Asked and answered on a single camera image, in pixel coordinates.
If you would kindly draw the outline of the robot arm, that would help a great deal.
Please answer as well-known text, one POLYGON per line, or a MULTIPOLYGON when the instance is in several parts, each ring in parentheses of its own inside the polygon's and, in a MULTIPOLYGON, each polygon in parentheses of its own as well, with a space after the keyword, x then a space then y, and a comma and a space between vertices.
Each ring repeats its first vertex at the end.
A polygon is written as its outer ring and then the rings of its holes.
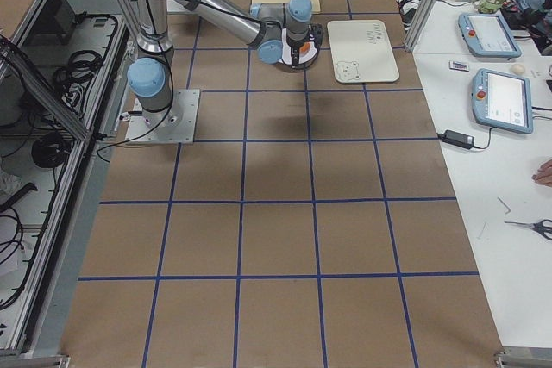
MULTIPOLYGON (((311 22, 311 0, 253 3, 249 12, 230 0, 173 1, 245 42, 266 64, 303 70, 319 54, 323 30, 311 22)), ((161 4, 165 5, 166 0, 161 0, 161 4)))

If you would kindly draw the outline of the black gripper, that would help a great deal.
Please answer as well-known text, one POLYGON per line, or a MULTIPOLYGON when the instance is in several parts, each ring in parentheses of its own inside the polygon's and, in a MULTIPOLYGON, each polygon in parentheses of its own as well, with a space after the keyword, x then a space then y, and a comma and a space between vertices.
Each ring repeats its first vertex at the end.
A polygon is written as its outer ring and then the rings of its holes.
POLYGON ((306 64, 311 61, 311 50, 306 55, 301 55, 299 53, 299 48, 307 42, 310 43, 311 49, 311 41, 309 39, 302 41, 294 40, 292 38, 287 39, 287 45, 290 47, 291 67, 306 66, 306 64))

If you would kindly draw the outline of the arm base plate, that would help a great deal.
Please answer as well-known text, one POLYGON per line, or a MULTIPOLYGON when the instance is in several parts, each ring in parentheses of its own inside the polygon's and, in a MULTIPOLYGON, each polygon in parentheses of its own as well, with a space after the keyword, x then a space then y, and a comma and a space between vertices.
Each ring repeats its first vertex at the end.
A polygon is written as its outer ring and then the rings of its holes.
POLYGON ((130 145, 139 144, 191 144, 197 123, 199 89, 176 90, 172 107, 166 111, 151 113, 142 109, 138 98, 133 111, 138 115, 129 118, 125 140, 130 145))

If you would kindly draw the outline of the person hand on table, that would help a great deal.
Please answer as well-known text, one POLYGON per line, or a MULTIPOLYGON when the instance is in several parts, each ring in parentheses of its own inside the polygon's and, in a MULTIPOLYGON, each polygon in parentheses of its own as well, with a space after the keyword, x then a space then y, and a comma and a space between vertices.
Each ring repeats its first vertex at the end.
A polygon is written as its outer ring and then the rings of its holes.
POLYGON ((543 186, 552 186, 552 159, 541 164, 536 172, 531 176, 531 179, 543 186))

